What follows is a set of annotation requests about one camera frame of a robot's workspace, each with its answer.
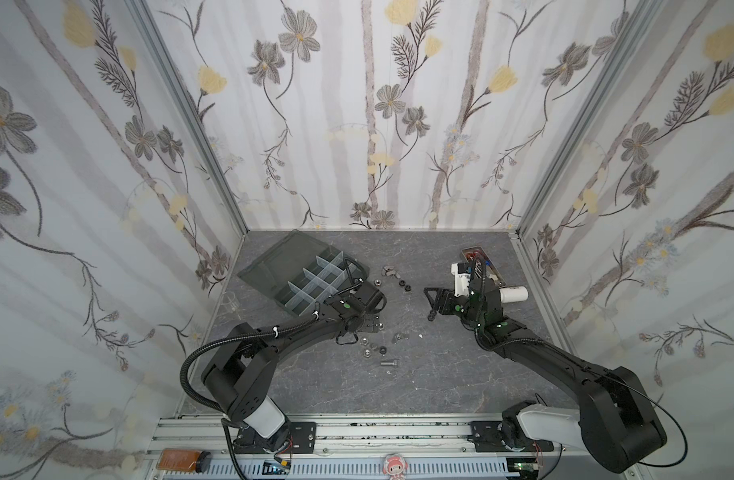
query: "metal corner post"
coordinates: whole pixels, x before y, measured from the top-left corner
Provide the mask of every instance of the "metal corner post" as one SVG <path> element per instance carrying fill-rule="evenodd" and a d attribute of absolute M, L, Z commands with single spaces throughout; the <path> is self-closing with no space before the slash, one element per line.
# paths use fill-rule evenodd
<path fill-rule="evenodd" d="M 181 82 L 175 63 L 172 61 L 172 57 L 170 57 L 170 53 L 164 44 L 164 39 L 153 20 L 151 10 L 148 8 L 145 0 L 124 0 L 124 3 L 127 9 L 129 9 L 130 14 L 132 14 L 132 20 L 135 22 L 143 41 L 146 43 L 148 51 L 156 64 L 156 69 L 161 74 L 172 100 L 180 111 L 183 120 L 186 121 L 190 134 L 197 142 L 197 149 L 205 159 L 209 176 L 213 178 L 218 193 L 223 200 L 223 204 L 226 205 L 231 216 L 232 222 L 241 235 L 246 235 L 249 231 L 247 223 L 244 221 L 237 202 L 233 199 L 233 192 L 228 182 L 226 182 L 226 178 L 223 176 L 215 152 L 209 147 L 209 140 L 207 139 L 207 134 L 204 132 L 202 122 L 199 121 L 199 116 L 194 109 L 193 102 L 189 99 L 189 93 L 185 85 Z"/>
<path fill-rule="evenodd" d="M 612 88 L 624 70 L 626 63 L 636 52 L 637 46 L 648 32 L 650 24 L 664 3 L 665 0 L 640 0 L 637 4 L 631 14 L 631 19 L 614 46 L 610 58 L 604 63 L 599 78 L 597 78 L 592 90 L 583 102 L 581 110 L 578 111 L 567 137 L 562 141 L 554 155 L 554 159 L 548 165 L 543 178 L 540 179 L 535 196 L 527 204 L 517 231 L 519 234 L 532 227 L 555 184 L 562 176 L 572 153 L 582 141 L 589 127 L 591 127 L 594 117 L 602 109 L 604 102 L 609 98 Z"/>

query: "transparent divider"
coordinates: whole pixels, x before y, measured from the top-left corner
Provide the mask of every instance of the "transparent divider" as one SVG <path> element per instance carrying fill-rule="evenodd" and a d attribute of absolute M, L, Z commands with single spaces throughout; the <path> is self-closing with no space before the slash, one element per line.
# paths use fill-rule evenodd
<path fill-rule="evenodd" d="M 308 281 L 303 286 L 287 282 L 289 289 L 293 292 L 293 298 L 289 299 L 284 306 L 290 310 L 299 311 L 299 307 L 305 305 L 299 316 L 308 315 L 314 311 L 316 302 L 323 302 L 327 297 L 338 293 L 340 287 L 348 280 L 349 274 L 340 268 L 343 264 L 343 252 L 338 253 L 333 261 L 327 261 L 321 256 L 316 257 L 316 265 L 322 269 L 318 275 L 307 269 L 303 269 L 303 275 Z M 348 264 L 347 268 L 353 273 L 356 270 L 354 264 Z"/>

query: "pink cartoon figure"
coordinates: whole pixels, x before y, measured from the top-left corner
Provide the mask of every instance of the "pink cartoon figure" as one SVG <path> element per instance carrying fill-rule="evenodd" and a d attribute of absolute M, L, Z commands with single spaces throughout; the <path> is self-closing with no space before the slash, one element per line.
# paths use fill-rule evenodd
<path fill-rule="evenodd" d="M 383 462 L 383 473 L 389 475 L 391 480 L 405 480 L 407 462 L 398 453 L 392 453 L 385 457 Z"/>

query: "gray marble tabletop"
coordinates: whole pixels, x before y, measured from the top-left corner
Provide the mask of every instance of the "gray marble tabletop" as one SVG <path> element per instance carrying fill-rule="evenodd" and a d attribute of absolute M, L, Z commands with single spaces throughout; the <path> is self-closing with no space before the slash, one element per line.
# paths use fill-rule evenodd
<path fill-rule="evenodd" d="M 236 272 L 252 263 L 287 233 L 252 231 L 243 245 L 227 290 L 236 293 L 237 312 L 218 312 L 208 340 L 223 338 L 237 323 L 271 326 L 292 318 L 273 300 L 237 278 Z M 479 245 L 505 277 L 508 285 L 527 285 L 507 233 L 323 231 L 314 237 L 351 254 L 371 269 L 370 280 L 381 278 L 388 298 L 380 318 L 381 332 L 364 334 L 386 346 L 384 357 L 362 356 L 359 344 L 338 346 L 321 342 L 289 357 L 274 376 L 269 395 L 286 413 L 499 413 L 535 392 L 550 406 L 573 406 L 564 392 L 537 373 L 495 353 L 481 350 L 472 332 L 454 316 L 437 316 L 429 322 L 429 303 L 423 288 L 453 288 L 450 264 L 460 251 Z M 397 280 L 381 277 L 383 265 L 394 265 L 412 286 L 404 292 Z M 537 304 L 532 299 L 505 305 L 507 315 L 520 320 L 539 336 L 550 340 Z M 391 343 L 396 333 L 409 338 Z M 398 361 L 396 368 L 380 360 Z M 205 389 L 196 375 L 195 388 Z M 212 412 L 188 398 L 182 414 Z"/>

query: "wallpaper wall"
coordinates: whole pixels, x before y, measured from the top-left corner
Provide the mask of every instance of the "wallpaper wall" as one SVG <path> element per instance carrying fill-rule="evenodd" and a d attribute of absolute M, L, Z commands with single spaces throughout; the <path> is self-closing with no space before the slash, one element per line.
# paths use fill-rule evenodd
<path fill-rule="evenodd" d="M 523 240 L 580 354 L 685 428 L 653 476 L 734 478 L 734 2 L 665 4 Z"/>
<path fill-rule="evenodd" d="M 636 2 L 148 0 L 250 228 L 514 228 Z"/>
<path fill-rule="evenodd" d="M 137 478 L 238 236 L 121 2 L 0 0 L 0 478 Z"/>

